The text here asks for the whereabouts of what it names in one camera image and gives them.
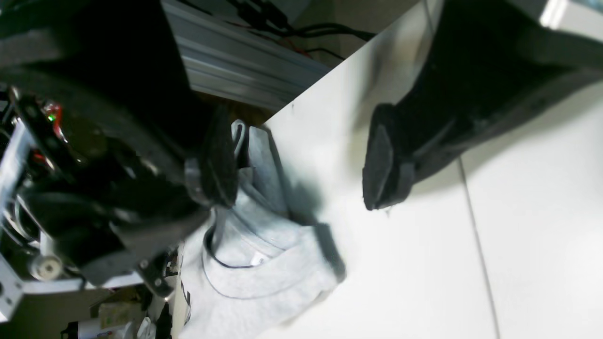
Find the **clothing tag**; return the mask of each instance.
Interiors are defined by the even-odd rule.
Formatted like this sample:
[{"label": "clothing tag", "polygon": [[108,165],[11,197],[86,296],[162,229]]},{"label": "clothing tag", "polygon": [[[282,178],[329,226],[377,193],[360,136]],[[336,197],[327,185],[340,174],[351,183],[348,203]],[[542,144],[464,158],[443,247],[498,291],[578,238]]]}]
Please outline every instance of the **clothing tag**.
[{"label": "clothing tag", "polygon": [[269,256],[267,256],[261,252],[256,252],[256,254],[254,254],[253,258],[251,259],[250,265],[251,266],[261,265],[264,262],[267,262],[269,259],[270,259]]}]

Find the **light gray fabric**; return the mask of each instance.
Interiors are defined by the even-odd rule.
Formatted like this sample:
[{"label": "light gray fabric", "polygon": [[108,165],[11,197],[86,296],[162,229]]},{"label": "light gray fabric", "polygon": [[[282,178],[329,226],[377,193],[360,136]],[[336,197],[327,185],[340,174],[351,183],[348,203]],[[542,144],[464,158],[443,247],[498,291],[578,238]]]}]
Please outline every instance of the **light gray fabric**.
[{"label": "light gray fabric", "polygon": [[240,122],[232,132],[239,163],[249,167],[239,171],[235,206],[217,209],[213,226],[183,246],[180,276],[190,315],[181,339],[255,338],[337,285],[314,226],[284,217],[267,133]]}]

